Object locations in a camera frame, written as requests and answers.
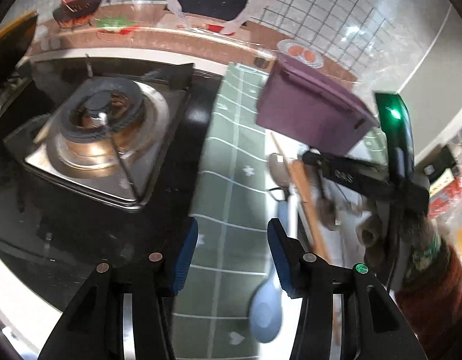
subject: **burner cap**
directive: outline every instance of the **burner cap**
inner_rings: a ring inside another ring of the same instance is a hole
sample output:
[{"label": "burner cap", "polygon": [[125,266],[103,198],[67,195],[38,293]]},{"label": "burner cap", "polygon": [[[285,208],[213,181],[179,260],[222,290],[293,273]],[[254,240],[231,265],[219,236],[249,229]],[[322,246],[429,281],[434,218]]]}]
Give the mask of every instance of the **burner cap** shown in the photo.
[{"label": "burner cap", "polygon": [[111,92],[98,92],[85,101],[84,107],[89,116],[97,118],[100,112],[110,113],[112,101]]},{"label": "burner cap", "polygon": [[62,136],[74,143],[92,143],[105,139],[105,128],[95,120],[100,112],[108,115],[111,131],[114,134],[120,133],[144,117],[143,93],[129,79],[88,79],[63,107],[60,118]]}]

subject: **green tiled floor mat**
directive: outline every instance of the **green tiled floor mat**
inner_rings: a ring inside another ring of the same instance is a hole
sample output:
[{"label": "green tiled floor mat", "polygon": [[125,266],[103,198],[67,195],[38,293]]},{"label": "green tiled floor mat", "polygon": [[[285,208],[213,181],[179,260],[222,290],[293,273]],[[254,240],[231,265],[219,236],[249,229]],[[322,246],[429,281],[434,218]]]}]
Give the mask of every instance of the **green tiled floor mat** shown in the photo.
[{"label": "green tiled floor mat", "polygon": [[266,278],[265,130],[254,122],[266,79],[231,64],[214,104],[191,210],[199,238],[174,310],[179,358],[258,355],[247,309]]}]

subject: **metal screw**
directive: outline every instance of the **metal screw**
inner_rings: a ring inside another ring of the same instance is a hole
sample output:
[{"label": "metal screw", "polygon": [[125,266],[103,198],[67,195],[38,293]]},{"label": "metal screw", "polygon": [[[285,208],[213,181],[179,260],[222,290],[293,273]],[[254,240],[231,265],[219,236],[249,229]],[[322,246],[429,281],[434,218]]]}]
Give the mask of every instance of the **metal screw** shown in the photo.
[{"label": "metal screw", "polygon": [[105,263],[105,262],[102,262],[101,264],[99,264],[97,267],[96,267],[96,270],[102,274],[104,272],[106,272],[108,269],[110,268],[109,264]]},{"label": "metal screw", "polygon": [[314,263],[316,261],[316,255],[312,253],[305,253],[302,255],[302,258],[308,263]]},{"label": "metal screw", "polygon": [[163,258],[163,255],[155,251],[154,253],[151,253],[148,258],[149,258],[149,261],[152,261],[153,263],[155,263],[157,261],[161,261],[161,259]]}]

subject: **green led light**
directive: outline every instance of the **green led light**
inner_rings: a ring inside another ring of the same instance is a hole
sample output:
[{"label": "green led light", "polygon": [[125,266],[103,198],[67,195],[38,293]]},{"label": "green led light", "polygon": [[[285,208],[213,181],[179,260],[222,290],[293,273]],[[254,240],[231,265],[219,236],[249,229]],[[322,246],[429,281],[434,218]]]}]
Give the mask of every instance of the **green led light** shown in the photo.
[{"label": "green led light", "polygon": [[364,264],[358,264],[356,265],[356,270],[360,273],[360,274],[367,274],[369,269],[366,265]]},{"label": "green led light", "polygon": [[401,119],[401,114],[398,110],[392,109],[391,110],[391,115],[393,115],[393,118],[400,120]]}]

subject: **blue spoon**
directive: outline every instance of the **blue spoon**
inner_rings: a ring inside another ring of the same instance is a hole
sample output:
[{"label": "blue spoon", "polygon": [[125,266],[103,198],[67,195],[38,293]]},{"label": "blue spoon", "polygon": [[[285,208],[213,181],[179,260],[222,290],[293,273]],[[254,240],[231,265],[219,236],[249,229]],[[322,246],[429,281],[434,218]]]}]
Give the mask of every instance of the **blue spoon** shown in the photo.
[{"label": "blue spoon", "polygon": [[[288,202],[277,204],[277,217],[288,232]],[[259,286],[251,298],[249,306],[249,328],[254,338],[266,343],[274,340],[281,329],[283,309],[281,305],[281,285],[276,267],[271,259],[268,279]]]}]

